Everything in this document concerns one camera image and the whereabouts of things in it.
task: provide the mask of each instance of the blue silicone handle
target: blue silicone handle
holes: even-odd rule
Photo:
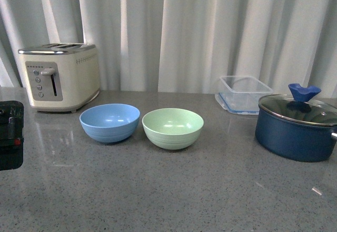
[[[295,101],[297,102],[308,102],[315,95],[321,92],[321,89],[316,86],[309,86],[307,88],[302,87],[300,84],[289,84],[288,85],[291,94],[293,95]]]

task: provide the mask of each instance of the cream toaster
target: cream toaster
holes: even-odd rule
[[[100,92],[94,44],[46,44],[18,53],[29,103],[37,111],[75,112]]]

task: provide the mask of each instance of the green bowl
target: green bowl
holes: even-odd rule
[[[193,144],[204,125],[203,118],[186,109],[162,108],[142,119],[148,139],[163,149],[183,149]]]

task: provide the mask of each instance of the curtain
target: curtain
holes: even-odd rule
[[[26,86],[18,49],[93,43],[102,89],[216,93],[254,76],[337,98],[337,0],[0,0],[0,86]]]

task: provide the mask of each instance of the glass lid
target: glass lid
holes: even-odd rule
[[[270,114],[292,122],[337,126],[337,108],[319,100],[298,102],[291,95],[267,95],[260,98],[259,106]]]

